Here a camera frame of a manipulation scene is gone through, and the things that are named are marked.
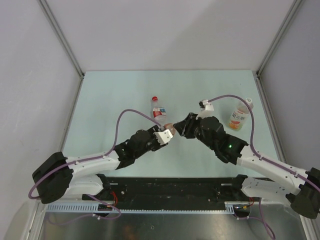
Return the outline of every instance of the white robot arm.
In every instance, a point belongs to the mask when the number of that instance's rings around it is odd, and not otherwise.
[[[214,108],[207,100],[199,103],[199,114],[189,113],[178,123],[176,131],[187,139],[198,139],[224,163],[232,163],[252,169],[272,181],[238,175],[232,187],[248,197],[265,198],[291,206],[304,217],[315,219],[320,209],[320,193],[303,179],[320,186],[320,171],[312,168],[306,171],[275,161],[259,153],[257,156],[244,140],[227,134],[223,125],[214,116]],[[130,139],[115,146],[113,151],[85,157],[65,157],[61,152],[54,153],[32,175],[37,183],[39,197],[44,204],[52,203],[61,197],[90,194],[99,196],[110,188],[107,177],[98,174],[108,170],[127,167],[148,151],[157,151],[166,146],[173,134],[164,127],[153,126],[139,130]],[[292,170],[295,174],[280,168]],[[44,176],[54,171],[49,177]]]

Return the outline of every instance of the gray wall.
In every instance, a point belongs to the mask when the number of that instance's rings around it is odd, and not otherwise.
[[[307,170],[320,169],[319,10],[305,1],[262,73],[287,161]]]
[[[256,70],[294,0],[48,0],[84,71]]]
[[[37,1],[2,0],[0,239],[24,230],[32,173],[58,150],[79,80]]]

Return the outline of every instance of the purple cable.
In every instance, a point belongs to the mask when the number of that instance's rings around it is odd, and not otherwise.
[[[264,223],[264,221],[263,221],[261,218],[258,218],[258,217],[255,217],[255,216],[250,216],[249,218],[247,218],[247,217],[239,217],[239,218],[238,218],[238,217],[237,217],[237,219],[239,219],[239,220],[250,220],[250,219],[254,219],[254,220],[258,220],[258,221]],[[276,239],[276,235],[275,235],[274,231],[271,229],[271,227],[270,227],[267,223],[266,223],[266,227],[268,228],[268,230],[270,230],[270,232],[271,232],[271,234],[272,234],[272,235],[269,235],[270,238],[272,238],[272,240],[275,240],[275,239]]]
[[[260,211],[260,215],[261,215],[261,221],[264,225],[266,233],[269,235],[270,238],[272,238],[274,240],[274,239],[276,239],[276,235],[275,235],[274,231],[272,231],[272,229],[269,227],[269,225],[265,221],[265,215],[264,215],[264,212],[262,211],[261,200],[262,200],[262,198],[259,199],[259,211]]]
[[[252,121],[252,128],[251,128],[251,135],[250,135],[250,148],[252,150],[252,152],[260,159],[266,161],[267,163],[270,163],[274,166],[277,166],[278,168],[281,168],[282,170],[285,170],[287,172],[289,172],[290,174],[293,174],[293,175],[296,175],[297,173],[285,166],[282,166],[281,164],[277,163],[277,162],[274,162],[266,157],[261,157],[261,155],[256,151],[255,147],[254,147],[254,131],[255,131],[255,119],[254,119],[254,114],[252,112],[252,109],[250,108],[250,106],[248,105],[248,103],[243,100],[241,97],[239,96],[236,96],[236,95],[232,95],[232,94],[226,94],[226,95],[222,95],[222,96],[217,96],[213,99],[210,99],[208,100],[208,102],[213,102],[215,100],[218,100],[218,99],[222,99],[222,98],[227,98],[227,97],[231,97],[231,98],[236,98],[236,99],[239,99],[240,101],[242,101],[246,107],[248,108],[249,112],[250,112],[250,115],[251,115],[251,121]],[[307,182],[308,184],[310,184],[312,187],[314,187],[319,193],[320,193],[320,188],[315,185],[312,181],[310,181],[309,179],[305,178],[304,176],[301,176],[300,174],[297,174],[296,175],[298,178],[302,179],[303,181]]]
[[[115,146],[116,146],[116,144],[117,144],[117,139],[118,139],[118,129],[119,129],[120,119],[121,119],[122,115],[123,115],[124,113],[126,113],[126,112],[134,112],[134,113],[136,113],[136,114],[139,114],[139,115],[145,117],[146,119],[149,119],[149,120],[152,121],[153,123],[161,126],[161,124],[160,124],[159,122],[157,122],[156,120],[152,119],[151,117],[148,117],[147,115],[143,114],[143,113],[140,112],[140,111],[137,111],[137,110],[134,110],[134,109],[126,109],[126,110],[123,110],[123,111],[120,113],[120,115],[119,115],[119,117],[118,117],[118,119],[117,119],[117,121],[116,121],[115,137],[114,137],[113,145],[112,145],[111,149],[110,149],[104,156],[108,156],[108,155],[114,150],[114,148],[115,148]],[[82,163],[82,162],[86,162],[86,161],[90,161],[90,160],[95,160],[95,159],[100,159],[101,157],[103,157],[103,156],[99,155],[99,156],[93,156],[93,157],[84,158],[84,159],[79,160],[78,163]],[[30,189],[30,191],[29,191],[29,193],[28,193],[29,199],[38,199],[38,198],[39,198],[39,196],[32,196],[32,193],[33,193],[34,190],[39,186],[39,184],[42,183],[47,177],[49,177],[50,175],[54,174],[55,172],[57,172],[57,171],[60,170],[60,169],[63,169],[63,168],[65,168],[65,167],[69,166],[69,165],[75,164],[76,162],[77,162],[77,161],[71,161],[71,162],[65,163],[65,164],[63,164],[63,165],[61,165],[61,166],[58,166],[58,167],[56,167],[55,169],[49,171],[49,172],[48,172],[46,175],[44,175],[42,178],[40,178],[40,179],[33,185],[33,187]]]
[[[52,222],[49,217],[47,218],[47,221],[48,221],[50,224],[52,224],[52,225],[65,226],[65,225],[71,224],[71,223],[73,223],[73,222],[75,222],[75,221],[77,221],[77,220],[79,220],[79,219],[86,218],[86,217],[97,217],[97,219],[113,220],[113,219],[117,219],[117,218],[119,218],[119,217],[121,216],[121,211],[120,211],[120,209],[118,209],[117,207],[115,207],[115,206],[113,206],[113,205],[110,205],[110,204],[108,204],[108,203],[106,203],[106,202],[104,202],[104,201],[101,201],[101,200],[97,199],[96,197],[94,197],[94,196],[92,196],[92,195],[90,195],[90,194],[87,194],[87,195],[88,195],[90,198],[92,198],[93,200],[95,200],[95,201],[97,201],[97,202],[99,202],[99,203],[101,203],[101,204],[103,204],[103,205],[106,205],[106,206],[108,206],[108,207],[116,210],[119,214],[118,214],[117,216],[114,216],[114,217],[107,217],[107,216],[99,216],[99,215],[96,215],[96,214],[94,214],[94,213],[88,213],[88,214],[84,214],[84,215],[78,216],[78,217],[76,217],[76,218],[74,218],[74,219],[72,219],[72,220],[70,220],[70,221],[63,222],[63,223],[55,223],[55,222]]]

